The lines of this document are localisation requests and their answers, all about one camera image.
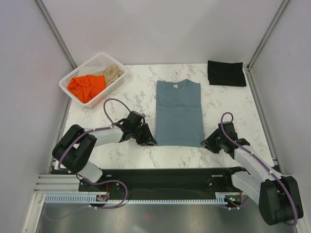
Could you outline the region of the orange t shirt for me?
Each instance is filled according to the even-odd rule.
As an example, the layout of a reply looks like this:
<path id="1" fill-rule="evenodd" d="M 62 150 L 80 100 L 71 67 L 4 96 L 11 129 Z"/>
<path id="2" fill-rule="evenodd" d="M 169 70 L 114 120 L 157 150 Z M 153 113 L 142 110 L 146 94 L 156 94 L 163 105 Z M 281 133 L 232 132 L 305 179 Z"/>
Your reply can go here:
<path id="1" fill-rule="evenodd" d="M 106 88 L 104 76 L 85 75 L 74 77 L 68 91 L 82 103 L 88 103 Z"/>

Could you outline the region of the white plastic laundry basket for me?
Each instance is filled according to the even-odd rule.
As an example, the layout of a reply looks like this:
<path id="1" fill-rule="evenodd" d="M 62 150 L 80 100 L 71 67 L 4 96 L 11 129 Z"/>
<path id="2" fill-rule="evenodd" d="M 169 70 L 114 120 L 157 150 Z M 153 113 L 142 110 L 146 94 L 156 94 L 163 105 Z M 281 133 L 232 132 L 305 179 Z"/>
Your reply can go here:
<path id="1" fill-rule="evenodd" d="M 59 81 L 60 88 L 78 105 L 93 108 L 124 80 L 127 68 L 105 53 L 99 53 Z"/>

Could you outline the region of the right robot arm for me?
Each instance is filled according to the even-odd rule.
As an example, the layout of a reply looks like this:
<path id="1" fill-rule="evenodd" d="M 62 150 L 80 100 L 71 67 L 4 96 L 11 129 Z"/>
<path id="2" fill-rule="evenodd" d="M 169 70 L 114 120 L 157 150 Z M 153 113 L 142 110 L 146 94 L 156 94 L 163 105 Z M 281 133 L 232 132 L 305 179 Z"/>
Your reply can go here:
<path id="1" fill-rule="evenodd" d="M 296 225 L 304 216 L 296 179 L 285 176 L 262 160 L 244 138 L 238 138 L 232 122 L 218 124 L 202 145 L 212 153 L 224 151 L 240 163 L 245 171 L 223 178 L 228 191 L 243 191 L 259 208 L 268 225 L 286 223 Z"/>

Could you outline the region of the beige t shirt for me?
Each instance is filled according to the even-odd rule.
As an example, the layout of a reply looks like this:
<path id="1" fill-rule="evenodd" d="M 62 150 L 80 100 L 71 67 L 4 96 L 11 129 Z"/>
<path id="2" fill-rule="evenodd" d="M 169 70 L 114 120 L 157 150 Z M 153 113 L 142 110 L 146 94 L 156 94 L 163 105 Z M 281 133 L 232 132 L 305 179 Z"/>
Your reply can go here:
<path id="1" fill-rule="evenodd" d="M 119 77 L 124 74 L 124 71 L 119 68 L 116 64 L 108 65 L 104 70 L 92 73 L 94 76 L 104 76 L 106 87 L 111 85 Z"/>

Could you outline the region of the aluminium frame post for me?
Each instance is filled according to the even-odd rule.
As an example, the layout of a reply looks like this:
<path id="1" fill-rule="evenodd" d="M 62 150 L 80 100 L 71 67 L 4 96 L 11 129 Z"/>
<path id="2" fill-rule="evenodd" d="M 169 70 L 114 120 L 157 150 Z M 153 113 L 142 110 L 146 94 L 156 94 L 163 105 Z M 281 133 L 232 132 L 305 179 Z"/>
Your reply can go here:
<path id="1" fill-rule="evenodd" d="M 266 43 L 268 42 L 269 38 L 271 37 L 273 31 L 275 30 L 277 24 L 281 20 L 284 12 L 286 11 L 288 5 L 291 3 L 291 0 L 282 0 L 280 6 L 278 7 L 276 13 L 274 14 L 271 22 L 268 25 L 264 35 L 262 36 L 254 54 L 252 55 L 248 65 L 246 66 L 247 70 L 250 71 L 251 68 L 254 66 L 256 60 L 258 59 L 259 55 L 261 54 L 262 50 L 264 49 Z"/>
<path id="2" fill-rule="evenodd" d="M 43 19 L 45 20 L 46 24 L 48 25 L 52 35 L 54 36 L 59 48 L 61 49 L 63 55 L 65 56 L 66 60 L 68 61 L 69 65 L 72 69 L 77 68 L 77 64 L 74 61 L 64 39 L 61 36 L 60 31 L 58 30 L 53 18 L 51 17 L 47 7 L 42 0 L 34 0 L 36 7 L 38 8 L 39 12 L 41 13 Z"/>

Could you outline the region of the folded black t shirt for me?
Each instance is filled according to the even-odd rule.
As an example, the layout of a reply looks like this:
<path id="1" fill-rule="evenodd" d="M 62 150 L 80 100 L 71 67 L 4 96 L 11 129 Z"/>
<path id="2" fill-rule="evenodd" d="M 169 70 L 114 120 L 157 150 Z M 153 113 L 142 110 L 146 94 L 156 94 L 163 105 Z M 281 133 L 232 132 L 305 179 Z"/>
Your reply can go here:
<path id="1" fill-rule="evenodd" d="M 243 62 L 223 63 L 208 60 L 207 78 L 210 85 L 246 87 Z"/>

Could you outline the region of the blue t shirt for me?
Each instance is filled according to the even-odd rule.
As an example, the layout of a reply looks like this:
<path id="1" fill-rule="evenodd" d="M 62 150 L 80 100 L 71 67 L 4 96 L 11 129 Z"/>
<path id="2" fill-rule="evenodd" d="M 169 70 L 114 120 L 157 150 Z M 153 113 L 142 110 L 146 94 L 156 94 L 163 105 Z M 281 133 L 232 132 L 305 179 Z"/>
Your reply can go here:
<path id="1" fill-rule="evenodd" d="M 201 85 L 188 79 L 157 81 L 155 140 L 158 146 L 202 147 Z"/>

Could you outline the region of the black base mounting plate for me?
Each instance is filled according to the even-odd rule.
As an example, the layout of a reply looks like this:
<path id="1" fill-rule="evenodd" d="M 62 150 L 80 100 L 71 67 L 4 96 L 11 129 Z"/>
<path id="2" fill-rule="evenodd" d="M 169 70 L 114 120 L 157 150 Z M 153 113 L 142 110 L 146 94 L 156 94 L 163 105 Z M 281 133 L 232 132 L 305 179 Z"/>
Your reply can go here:
<path id="1" fill-rule="evenodd" d="M 82 181 L 80 192 L 108 191 L 115 198 L 211 198 L 215 193 L 238 193 L 231 176 L 245 168 L 105 169 L 100 182 Z"/>

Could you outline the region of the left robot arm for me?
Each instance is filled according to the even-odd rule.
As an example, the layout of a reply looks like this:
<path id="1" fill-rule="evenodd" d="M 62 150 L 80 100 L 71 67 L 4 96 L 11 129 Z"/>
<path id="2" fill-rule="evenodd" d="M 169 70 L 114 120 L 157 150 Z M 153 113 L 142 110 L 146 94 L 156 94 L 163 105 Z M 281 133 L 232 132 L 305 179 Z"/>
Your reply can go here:
<path id="1" fill-rule="evenodd" d="M 85 178 L 92 188 L 101 191 L 105 189 L 107 180 L 102 170 L 89 160 L 93 149 L 130 139 L 140 146 L 157 145 L 145 122 L 145 115 L 135 111 L 107 127 L 86 130 L 78 124 L 72 125 L 54 147 L 52 156 L 60 166 Z"/>

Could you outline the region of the right aluminium frame post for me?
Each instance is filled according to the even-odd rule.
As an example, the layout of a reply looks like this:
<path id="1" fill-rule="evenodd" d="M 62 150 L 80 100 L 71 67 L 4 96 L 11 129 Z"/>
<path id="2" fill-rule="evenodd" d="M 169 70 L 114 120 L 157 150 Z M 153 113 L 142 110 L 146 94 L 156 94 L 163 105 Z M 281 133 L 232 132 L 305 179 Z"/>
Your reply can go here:
<path id="1" fill-rule="evenodd" d="M 250 71 L 251 68 L 254 66 L 256 60 L 258 59 L 259 55 L 261 54 L 262 50 L 264 49 L 266 43 L 268 42 L 269 38 L 271 37 L 273 31 L 275 30 L 277 24 L 281 20 L 284 12 L 286 11 L 288 5 L 291 3 L 291 0 L 282 0 L 280 6 L 278 7 L 276 13 L 274 14 L 271 22 L 268 25 L 264 35 L 262 36 L 254 54 L 252 55 L 248 65 L 246 66 L 247 70 Z"/>

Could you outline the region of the left aluminium frame post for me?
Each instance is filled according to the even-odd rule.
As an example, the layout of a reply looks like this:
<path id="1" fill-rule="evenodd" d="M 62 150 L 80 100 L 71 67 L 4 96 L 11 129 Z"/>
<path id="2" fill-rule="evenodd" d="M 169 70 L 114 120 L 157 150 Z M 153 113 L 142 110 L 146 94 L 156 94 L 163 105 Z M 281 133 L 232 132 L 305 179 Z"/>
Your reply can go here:
<path id="1" fill-rule="evenodd" d="M 77 68 L 77 64 L 74 61 L 64 39 L 61 36 L 60 31 L 58 30 L 53 18 L 51 17 L 47 7 L 42 0 L 34 0 L 36 7 L 38 8 L 39 12 L 41 13 L 43 19 L 45 20 L 46 24 L 48 25 L 52 35 L 54 36 L 59 48 L 61 49 L 63 55 L 65 56 L 66 60 L 68 61 L 69 65 L 72 69 Z"/>

